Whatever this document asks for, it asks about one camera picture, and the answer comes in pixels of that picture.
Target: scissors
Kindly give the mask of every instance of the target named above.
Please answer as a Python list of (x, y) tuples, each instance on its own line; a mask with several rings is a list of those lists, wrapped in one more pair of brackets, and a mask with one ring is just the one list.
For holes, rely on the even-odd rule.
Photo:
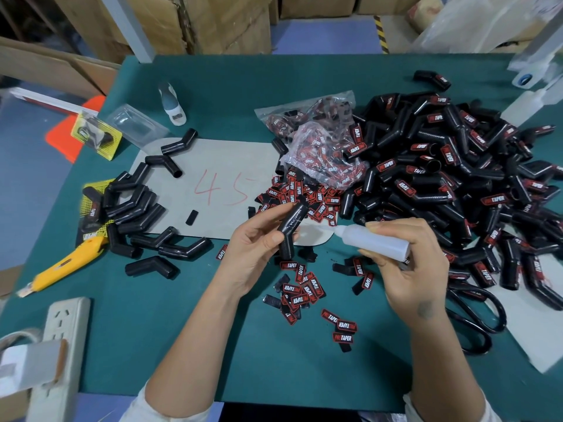
[[(493, 302), (496, 311), (498, 312), (498, 322), (496, 326), (491, 327), (487, 325), (476, 313), (469, 307), (469, 305), (461, 297), (469, 298), (484, 302), (490, 299)], [(473, 286), (468, 283), (449, 283), (447, 286), (446, 297), (455, 302), (469, 317), (465, 318), (457, 312), (446, 308), (446, 312), (450, 319), (454, 319), (462, 325), (470, 328), (474, 332), (483, 337), (483, 343), (479, 346), (472, 348), (463, 348), (466, 355), (483, 355), (489, 352), (493, 346), (491, 334), (500, 333), (506, 329), (506, 312), (501, 304), (501, 301), (496, 298), (490, 291), (481, 287)]]

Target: forearm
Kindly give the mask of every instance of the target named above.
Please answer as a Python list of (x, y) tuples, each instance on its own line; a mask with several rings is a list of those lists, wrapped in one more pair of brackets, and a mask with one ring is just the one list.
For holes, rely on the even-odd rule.
[(425, 422), (478, 422), (485, 397), (445, 312), (411, 332), (411, 400)]
[(149, 379), (147, 403), (165, 416), (201, 413), (215, 397), (239, 296), (212, 281)]

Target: glue bottle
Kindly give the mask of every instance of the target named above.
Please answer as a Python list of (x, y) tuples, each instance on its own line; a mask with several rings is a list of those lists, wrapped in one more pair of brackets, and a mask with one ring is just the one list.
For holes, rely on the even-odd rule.
[(336, 227), (322, 225), (320, 227), (326, 231), (334, 232), (348, 246), (379, 253), (399, 262), (404, 261), (411, 251), (411, 244), (407, 240), (374, 234), (368, 228), (360, 225), (339, 225)]

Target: yellow and black hazard tape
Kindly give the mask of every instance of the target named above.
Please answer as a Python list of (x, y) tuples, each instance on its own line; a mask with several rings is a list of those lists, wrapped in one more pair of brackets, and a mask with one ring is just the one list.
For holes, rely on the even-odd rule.
[(389, 46), (387, 45), (387, 39), (385, 38), (384, 26), (381, 23), (381, 18), (379, 16), (373, 17), (376, 20), (377, 35), (379, 36), (379, 42), (381, 43), (381, 49), (385, 55), (389, 55)]

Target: yellow handle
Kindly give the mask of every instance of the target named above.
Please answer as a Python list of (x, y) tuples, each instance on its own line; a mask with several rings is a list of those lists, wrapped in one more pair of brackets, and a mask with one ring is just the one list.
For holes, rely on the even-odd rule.
[(95, 236), (84, 241), (73, 253), (63, 260), (54, 264), (51, 268), (44, 270), (33, 278), (32, 291), (40, 291), (56, 283), (60, 279), (73, 273), (84, 265), (92, 262), (103, 252), (103, 245), (108, 242), (104, 236)]

